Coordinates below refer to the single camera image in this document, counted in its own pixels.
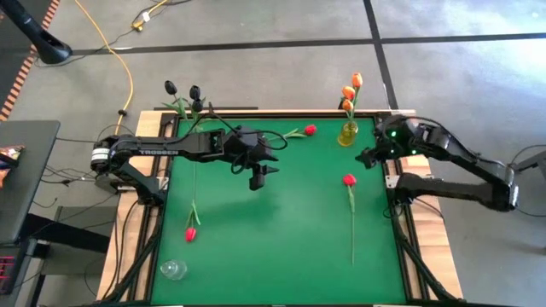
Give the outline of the green table mat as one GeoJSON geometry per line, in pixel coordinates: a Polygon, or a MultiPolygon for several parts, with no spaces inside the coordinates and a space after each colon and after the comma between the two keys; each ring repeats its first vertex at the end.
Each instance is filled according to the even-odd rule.
{"type": "Polygon", "coordinates": [[[275,141],[278,172],[256,191],[249,171],[224,162],[197,164],[195,240],[185,240],[193,163],[173,161],[158,261],[187,264],[179,281],[157,274],[153,304],[357,304],[405,300],[398,252],[380,167],[355,158],[375,142],[371,119],[361,119],[356,142],[337,143],[341,119],[314,119],[317,133],[275,141]],[[352,174],[351,213],[342,179],[352,174]]]}

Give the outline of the small clear glass vase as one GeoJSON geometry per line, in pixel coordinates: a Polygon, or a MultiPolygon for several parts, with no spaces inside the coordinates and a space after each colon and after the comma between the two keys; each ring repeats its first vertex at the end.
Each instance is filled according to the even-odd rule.
{"type": "Polygon", "coordinates": [[[160,266],[161,274],[173,281],[179,281],[187,274],[188,267],[184,261],[175,259],[167,260],[160,266]]]}

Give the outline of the grey desk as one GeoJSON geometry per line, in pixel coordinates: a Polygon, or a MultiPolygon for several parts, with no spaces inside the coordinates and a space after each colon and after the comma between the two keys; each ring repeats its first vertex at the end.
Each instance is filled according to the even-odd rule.
{"type": "Polygon", "coordinates": [[[24,148],[19,165],[9,172],[0,188],[0,245],[13,244],[19,239],[59,128],[57,120],[0,124],[0,148],[24,148]]]}

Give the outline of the colourful snack bag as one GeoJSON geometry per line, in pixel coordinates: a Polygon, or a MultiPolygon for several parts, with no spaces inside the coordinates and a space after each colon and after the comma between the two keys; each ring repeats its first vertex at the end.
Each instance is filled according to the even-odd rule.
{"type": "Polygon", "coordinates": [[[0,171],[11,170],[19,166],[19,157],[25,147],[22,145],[0,148],[0,171]]]}

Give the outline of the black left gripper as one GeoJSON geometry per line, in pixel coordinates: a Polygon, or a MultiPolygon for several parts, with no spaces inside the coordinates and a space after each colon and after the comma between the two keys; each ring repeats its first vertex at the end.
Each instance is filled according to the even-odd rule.
{"type": "MultiPolygon", "coordinates": [[[[270,154],[270,150],[265,146],[266,140],[264,133],[262,139],[257,143],[244,143],[237,135],[238,129],[235,127],[228,133],[224,140],[224,153],[239,164],[243,162],[258,163],[262,160],[278,161],[278,158],[270,154]]],[[[249,188],[258,190],[265,185],[265,176],[270,173],[278,172],[279,169],[267,165],[255,165],[252,167],[253,175],[249,179],[249,188]]]]}

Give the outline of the backlit keyboard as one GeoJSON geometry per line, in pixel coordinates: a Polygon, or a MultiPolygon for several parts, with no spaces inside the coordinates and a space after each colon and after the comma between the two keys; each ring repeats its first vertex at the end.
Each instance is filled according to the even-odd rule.
{"type": "Polygon", "coordinates": [[[0,295],[13,291],[19,267],[16,256],[0,256],[0,295]]]}

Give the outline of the black stand base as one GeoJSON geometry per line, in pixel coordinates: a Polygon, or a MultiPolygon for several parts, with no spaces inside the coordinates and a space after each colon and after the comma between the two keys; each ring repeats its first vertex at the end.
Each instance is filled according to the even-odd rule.
{"type": "Polygon", "coordinates": [[[32,42],[45,64],[60,64],[73,55],[71,47],[43,29],[19,0],[0,0],[0,9],[32,42]]]}

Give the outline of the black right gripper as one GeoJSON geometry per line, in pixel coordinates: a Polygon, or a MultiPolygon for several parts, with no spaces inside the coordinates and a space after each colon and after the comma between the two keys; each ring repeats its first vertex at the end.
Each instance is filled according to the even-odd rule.
{"type": "Polygon", "coordinates": [[[390,120],[386,119],[376,126],[375,147],[365,148],[356,157],[356,160],[360,160],[366,169],[373,168],[379,161],[399,159],[417,155],[421,152],[414,144],[415,133],[417,132],[414,122],[407,119],[404,134],[396,139],[390,139],[385,134],[385,126],[388,121],[390,120]]]}

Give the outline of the black aluminium table frame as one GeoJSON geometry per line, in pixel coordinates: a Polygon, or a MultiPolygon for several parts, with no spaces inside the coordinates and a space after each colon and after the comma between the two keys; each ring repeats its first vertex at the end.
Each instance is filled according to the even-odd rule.
{"type": "MultiPolygon", "coordinates": [[[[256,130],[270,130],[285,133],[296,128],[313,125],[314,119],[341,119],[345,117],[340,112],[281,112],[265,110],[225,111],[220,120],[210,120],[204,123],[205,129],[224,128],[228,125],[246,125],[256,130]]],[[[374,123],[375,113],[367,112],[363,119],[371,119],[374,123]]],[[[167,175],[171,186],[171,171],[174,159],[155,159],[151,157],[135,157],[132,165],[145,175],[167,175]]],[[[380,167],[385,176],[394,171],[395,165],[380,167]]],[[[137,197],[132,192],[121,195],[118,206],[118,226],[113,231],[109,243],[107,261],[102,273],[101,285],[97,297],[105,301],[114,286],[124,284],[124,276],[130,266],[136,261],[146,241],[153,243],[153,249],[147,255],[139,273],[125,283],[125,293],[115,303],[115,307],[134,307],[137,305],[161,305],[151,301],[154,278],[161,274],[158,261],[160,240],[166,203],[162,207],[146,207],[137,204],[137,197]]],[[[404,304],[410,298],[418,298],[430,293],[421,276],[416,273],[415,266],[409,257],[402,252],[395,240],[398,261],[404,284],[405,300],[402,303],[367,303],[367,304],[404,304]]],[[[237,305],[237,304],[170,304],[173,305],[237,305]]]]}

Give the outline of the red artificial tulip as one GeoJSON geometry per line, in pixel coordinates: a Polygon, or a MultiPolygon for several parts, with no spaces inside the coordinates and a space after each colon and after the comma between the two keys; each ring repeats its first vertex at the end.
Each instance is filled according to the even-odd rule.
{"type": "Polygon", "coordinates": [[[197,192],[198,192],[198,166],[193,163],[193,186],[192,198],[190,204],[190,212],[186,222],[185,240],[191,243],[197,236],[197,227],[200,226],[200,217],[197,209],[197,192]]]}
{"type": "Polygon", "coordinates": [[[357,179],[352,174],[347,174],[342,179],[343,184],[346,186],[349,208],[351,213],[351,264],[355,263],[355,213],[356,202],[354,187],[357,184],[357,179]]]}
{"type": "Polygon", "coordinates": [[[307,125],[304,128],[296,128],[287,133],[282,134],[281,136],[273,136],[269,138],[269,141],[281,140],[282,138],[306,138],[308,136],[313,136],[317,133],[317,127],[315,125],[307,125]]]}

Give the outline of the yellow glass vase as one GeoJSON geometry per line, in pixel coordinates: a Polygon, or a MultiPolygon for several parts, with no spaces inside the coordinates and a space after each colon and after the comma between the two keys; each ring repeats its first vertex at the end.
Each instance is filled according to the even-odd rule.
{"type": "Polygon", "coordinates": [[[355,121],[348,121],[343,124],[341,131],[337,137],[337,142],[342,147],[349,147],[355,142],[357,133],[357,123],[355,121]]]}

